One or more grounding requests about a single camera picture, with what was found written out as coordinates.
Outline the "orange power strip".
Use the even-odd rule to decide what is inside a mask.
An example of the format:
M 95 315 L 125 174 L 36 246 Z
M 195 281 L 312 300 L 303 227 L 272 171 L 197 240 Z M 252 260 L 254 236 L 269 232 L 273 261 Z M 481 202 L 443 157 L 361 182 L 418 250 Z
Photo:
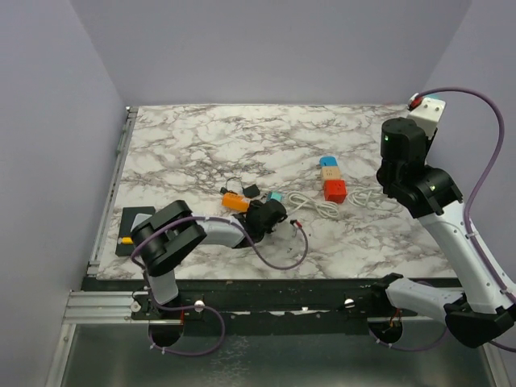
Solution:
M 236 193 L 227 192 L 223 195 L 222 206 L 237 212 L 246 212 L 250 206 L 250 199 Z

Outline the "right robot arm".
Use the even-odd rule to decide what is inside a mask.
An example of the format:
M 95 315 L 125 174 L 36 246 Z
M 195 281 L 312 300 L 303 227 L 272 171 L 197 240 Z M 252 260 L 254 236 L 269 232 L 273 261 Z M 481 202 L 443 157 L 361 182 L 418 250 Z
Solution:
M 450 175 L 426 163 L 430 144 L 414 120 L 385 121 L 377 180 L 431 234 L 462 290 L 446 291 L 390 274 L 371 294 L 370 305 L 380 315 L 398 308 L 432 318 L 464 346 L 476 348 L 514 326 L 514 283 L 465 216 L 463 196 Z

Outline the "beige cube socket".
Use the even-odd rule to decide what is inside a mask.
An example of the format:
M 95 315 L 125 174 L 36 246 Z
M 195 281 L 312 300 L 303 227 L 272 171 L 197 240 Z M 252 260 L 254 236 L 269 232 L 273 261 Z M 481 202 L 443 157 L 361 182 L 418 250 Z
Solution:
M 342 179 L 338 166 L 323 166 L 320 173 L 322 181 L 337 181 Z

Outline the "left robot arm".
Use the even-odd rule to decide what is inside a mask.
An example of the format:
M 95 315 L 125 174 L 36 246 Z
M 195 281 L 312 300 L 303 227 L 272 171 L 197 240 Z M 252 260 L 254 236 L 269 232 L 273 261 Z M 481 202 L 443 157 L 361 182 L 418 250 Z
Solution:
M 219 221 L 193 214 L 183 200 L 153 215 L 137 214 L 130 236 L 147 273 L 152 311 L 161 318 L 176 313 L 179 290 L 174 270 L 198 245 L 249 248 L 286 218 L 286 208 L 275 199 L 254 200 L 247 211 Z

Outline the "red cube socket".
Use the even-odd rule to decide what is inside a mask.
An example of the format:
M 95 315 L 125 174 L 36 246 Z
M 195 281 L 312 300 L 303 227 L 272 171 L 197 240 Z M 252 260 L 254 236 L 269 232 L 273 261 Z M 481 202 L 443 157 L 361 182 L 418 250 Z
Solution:
M 323 182 L 323 195 L 327 202 L 341 204 L 347 196 L 347 187 L 344 180 L 326 180 Z

